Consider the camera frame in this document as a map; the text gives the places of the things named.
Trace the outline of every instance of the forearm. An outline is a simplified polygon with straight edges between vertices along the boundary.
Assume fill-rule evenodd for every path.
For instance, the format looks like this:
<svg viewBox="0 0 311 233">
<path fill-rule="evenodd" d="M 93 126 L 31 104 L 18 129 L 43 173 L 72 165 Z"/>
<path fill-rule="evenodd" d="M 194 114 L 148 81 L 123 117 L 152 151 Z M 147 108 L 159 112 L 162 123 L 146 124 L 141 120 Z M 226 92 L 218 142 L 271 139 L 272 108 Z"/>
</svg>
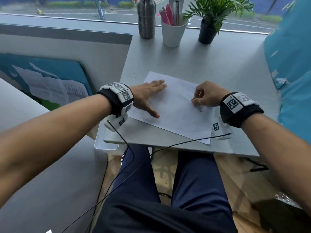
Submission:
<svg viewBox="0 0 311 233">
<path fill-rule="evenodd" d="M 269 168 L 311 214 L 311 146 L 263 114 L 250 116 L 241 128 Z"/>
<path fill-rule="evenodd" d="M 110 111 L 109 101 L 94 95 L 3 132 L 0 189 L 5 193 L 1 192 L 0 207 L 15 191 L 66 154 Z"/>
</svg>

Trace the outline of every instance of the hand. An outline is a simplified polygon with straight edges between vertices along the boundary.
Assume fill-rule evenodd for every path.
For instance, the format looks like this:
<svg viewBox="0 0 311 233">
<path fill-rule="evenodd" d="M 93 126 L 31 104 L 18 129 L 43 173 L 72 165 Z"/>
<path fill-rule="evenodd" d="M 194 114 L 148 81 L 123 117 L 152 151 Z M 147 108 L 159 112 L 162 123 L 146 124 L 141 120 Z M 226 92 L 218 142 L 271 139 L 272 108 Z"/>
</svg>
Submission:
<svg viewBox="0 0 311 233">
<path fill-rule="evenodd" d="M 216 107 L 220 105 L 222 98 L 230 92 L 216 83 L 205 81 L 196 87 L 193 95 L 196 98 L 192 100 L 192 103 L 195 105 Z"/>
<path fill-rule="evenodd" d="M 138 86 L 131 86 L 130 89 L 134 96 L 134 106 L 137 109 L 145 110 L 147 111 L 151 116 L 155 118 L 159 118 L 160 115 L 150 107 L 148 104 L 148 99 L 153 95 L 160 91 L 162 91 L 164 88 L 166 88 L 167 85 L 164 83 L 164 80 L 155 80 L 151 83 L 144 83 L 142 85 Z"/>
</svg>

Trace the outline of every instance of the potted plant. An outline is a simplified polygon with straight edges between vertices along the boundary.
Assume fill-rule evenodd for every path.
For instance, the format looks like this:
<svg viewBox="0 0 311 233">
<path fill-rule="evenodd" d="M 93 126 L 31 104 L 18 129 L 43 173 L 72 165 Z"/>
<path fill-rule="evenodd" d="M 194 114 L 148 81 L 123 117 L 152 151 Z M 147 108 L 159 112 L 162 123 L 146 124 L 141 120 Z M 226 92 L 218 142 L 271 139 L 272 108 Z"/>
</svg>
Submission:
<svg viewBox="0 0 311 233">
<path fill-rule="evenodd" d="M 253 12 L 254 4 L 249 0 L 194 0 L 189 9 L 183 14 L 184 19 L 194 15 L 202 17 L 199 42 L 210 44 L 219 34 L 223 21 L 235 11 L 235 15 L 243 15 L 243 11 Z"/>
</svg>

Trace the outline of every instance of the black flower pot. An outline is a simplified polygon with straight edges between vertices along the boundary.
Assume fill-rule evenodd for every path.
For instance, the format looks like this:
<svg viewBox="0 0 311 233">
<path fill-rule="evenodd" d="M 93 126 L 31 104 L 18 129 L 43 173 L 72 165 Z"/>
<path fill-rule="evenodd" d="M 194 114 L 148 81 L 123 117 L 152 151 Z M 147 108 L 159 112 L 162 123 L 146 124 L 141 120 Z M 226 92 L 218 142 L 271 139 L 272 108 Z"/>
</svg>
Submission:
<svg viewBox="0 0 311 233">
<path fill-rule="evenodd" d="M 211 44 L 216 34 L 217 30 L 215 28 L 209 27 L 206 21 L 202 19 L 199 42 L 205 45 Z"/>
</svg>

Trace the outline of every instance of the pink pen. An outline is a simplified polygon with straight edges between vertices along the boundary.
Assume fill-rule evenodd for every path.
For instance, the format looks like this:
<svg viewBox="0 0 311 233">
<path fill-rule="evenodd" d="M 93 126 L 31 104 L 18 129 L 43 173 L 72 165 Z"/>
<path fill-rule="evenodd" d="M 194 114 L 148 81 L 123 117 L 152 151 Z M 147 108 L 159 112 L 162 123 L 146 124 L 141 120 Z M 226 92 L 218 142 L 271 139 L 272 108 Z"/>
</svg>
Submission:
<svg viewBox="0 0 311 233">
<path fill-rule="evenodd" d="M 170 4 L 166 5 L 166 14 L 167 14 L 167 17 L 169 18 L 169 22 L 171 23 L 171 25 L 173 25 L 174 18 L 173 18 L 173 12 L 172 12 L 172 8 Z"/>
<path fill-rule="evenodd" d="M 167 17 L 166 11 L 160 10 L 159 13 L 162 17 L 162 21 L 166 23 L 167 25 L 171 25 L 169 22 L 169 18 Z"/>
</svg>

